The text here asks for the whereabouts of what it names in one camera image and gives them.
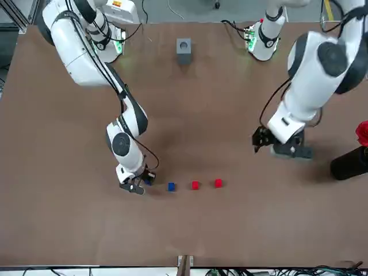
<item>brown table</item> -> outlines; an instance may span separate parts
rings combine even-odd
[[[328,176],[329,161],[358,146],[367,83],[334,96],[308,129],[314,161],[255,155],[251,145],[293,41],[310,29],[318,24],[286,24],[269,62],[221,24],[148,25],[127,41],[114,67],[148,114],[140,140],[161,161],[155,186],[138,196],[118,187],[105,143],[115,93],[76,85],[28,28],[0,102],[0,265],[172,266],[180,254],[197,266],[367,264],[368,178]],[[176,63],[177,37],[192,38],[187,67]]]

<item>red flower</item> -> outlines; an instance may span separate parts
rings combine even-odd
[[[368,121],[361,122],[355,133],[358,135],[358,142],[364,147],[368,147]]]

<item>robotic arm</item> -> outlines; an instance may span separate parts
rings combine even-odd
[[[116,173],[120,187],[143,194],[144,189],[136,180],[151,183],[155,178],[135,140],[147,129],[147,115],[114,68],[100,60],[86,39],[85,30],[94,32],[95,37],[99,36],[96,29],[111,34],[104,18],[93,0],[53,0],[43,10],[44,25],[41,24],[40,30],[55,45],[75,83],[88,87],[108,85],[117,93],[122,113],[106,128],[108,146],[119,162]]]
[[[368,69],[367,0],[333,0],[343,19],[338,38],[308,32],[294,43],[287,60],[289,88],[267,126],[253,135],[255,151],[273,144],[276,154],[311,158],[303,129],[330,97],[356,87]]]
[[[277,49],[280,31],[285,23],[283,7],[304,7],[311,0],[269,0],[263,21],[247,30],[248,52],[261,61],[269,60]]]

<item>cable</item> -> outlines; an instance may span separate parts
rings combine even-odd
[[[235,21],[232,21],[232,23],[228,20],[221,20],[221,23],[227,23],[231,26],[231,28],[236,30],[236,33],[240,36],[240,38],[244,41],[251,41],[250,39],[246,39],[244,36],[242,36],[242,34],[240,32],[245,32],[247,28],[249,28],[250,26],[245,27],[244,29],[238,28],[235,24]]]
[[[2,67],[0,67],[0,69],[4,69],[4,70],[6,70],[6,71],[9,71],[9,68],[7,68],[8,66],[10,66],[10,63],[9,63],[9,64],[7,64],[7,65],[4,65],[4,66],[2,66]]]
[[[103,14],[103,17],[105,18],[105,20],[106,20],[106,22],[108,23],[108,28],[109,28],[109,22],[107,21],[107,18],[106,18],[106,16],[105,16],[105,14],[104,13],[102,13]],[[103,30],[97,25],[97,23],[95,22],[95,21],[93,21],[93,24],[94,24],[94,26],[99,30],[99,32],[104,36],[104,37],[107,37],[108,39],[111,39],[111,40],[113,40],[113,41],[118,41],[118,42],[125,42],[125,41],[127,41],[129,38],[131,38],[132,36],[134,36],[135,35],[135,33],[138,31],[138,29],[142,26],[142,23],[139,23],[139,25],[138,25],[138,27],[137,27],[137,29],[130,35],[130,36],[128,36],[127,38],[125,38],[125,39],[113,39],[111,36],[109,37],[109,36],[107,36],[107,34],[106,33],[104,33],[103,32]]]
[[[24,276],[28,270],[33,270],[34,268],[33,267],[27,267],[24,271],[23,271],[23,274],[22,276]]]
[[[144,3],[144,0],[142,0],[142,10],[143,10],[143,12],[145,13],[145,23],[147,24],[147,22],[148,22],[148,13],[147,13],[147,12],[146,12],[146,10],[144,9],[143,3]]]
[[[148,168],[148,170],[156,170],[160,166],[160,159],[155,155],[153,151],[151,151],[149,148],[147,148],[143,143],[139,142],[137,139],[135,139],[133,136],[131,138],[141,145],[141,147],[145,148],[155,159],[156,159],[156,166],[153,168]]]
[[[243,33],[246,31],[245,29],[248,29],[248,28],[250,27],[250,26],[247,26],[247,27],[245,27],[245,28],[241,29],[241,28],[238,28],[238,27],[235,25],[235,22],[234,22],[234,25],[233,25],[233,23],[231,23],[230,21],[228,21],[228,20],[226,20],[226,19],[221,20],[220,22],[221,22],[221,23],[227,23],[227,24],[229,24],[229,25],[231,26],[231,28],[234,28],[234,29],[238,30],[239,32],[243,32]]]
[[[56,276],[62,276],[60,273],[56,272],[54,269],[50,269],[52,273],[54,273]]]
[[[170,3],[169,3],[168,1],[169,1],[169,0],[167,0],[167,6],[168,6],[168,8],[169,8],[173,13],[175,13],[177,16],[180,16],[180,17],[183,19],[183,21],[185,21],[184,17],[183,17],[181,14],[177,13],[175,10],[173,10],[173,9],[170,7]]]
[[[262,112],[260,113],[260,116],[259,116],[259,123],[261,126],[263,126],[265,128],[265,125],[263,124],[262,122],[262,117],[263,117],[263,114],[266,110],[266,108],[268,107],[268,105],[270,104],[271,100],[273,99],[273,97],[275,97],[275,95],[277,94],[277,92],[284,87],[284,85],[286,85],[288,82],[290,81],[290,78],[288,78],[286,81],[284,81],[283,84],[281,84],[275,92],[272,93],[271,97],[269,98],[269,100],[267,101],[266,105],[264,106]]]
[[[283,96],[285,95],[286,91],[289,89],[290,85],[292,85],[292,83],[290,82],[286,87],[285,89],[283,90],[282,94],[281,94],[281,97],[280,97],[280,101],[283,100]]]
[[[324,0],[321,0],[320,26],[321,26],[321,30],[322,30],[322,32],[324,32],[324,33],[328,33],[328,32],[330,32],[330,31],[332,31],[332,30],[336,29],[337,27],[341,26],[341,21],[340,21],[338,24],[336,24],[335,26],[333,26],[332,28],[329,28],[329,29],[327,29],[327,30],[325,30],[325,29],[324,29],[323,24],[325,23],[325,21],[323,20],[323,16],[322,16],[322,14],[323,14],[323,2],[324,2]],[[342,8],[341,8],[341,6],[337,5],[337,7],[338,7],[338,8],[339,8],[339,10],[340,10],[340,15],[341,15],[341,17],[343,17],[343,12],[342,12]]]
[[[232,23],[233,23],[234,27],[236,27],[236,28],[237,28],[237,26],[236,26],[236,24],[235,24],[235,21],[232,21]],[[250,39],[246,39],[244,36],[242,36],[242,34],[240,33],[240,31],[239,31],[239,30],[237,30],[237,29],[236,29],[236,32],[238,33],[238,35],[240,36],[240,38],[241,38],[242,40],[244,40],[244,41],[251,41]]]

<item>black cylinder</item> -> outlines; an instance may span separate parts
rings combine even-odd
[[[345,180],[368,172],[368,156],[366,147],[359,147],[331,162],[331,175],[337,180]]]

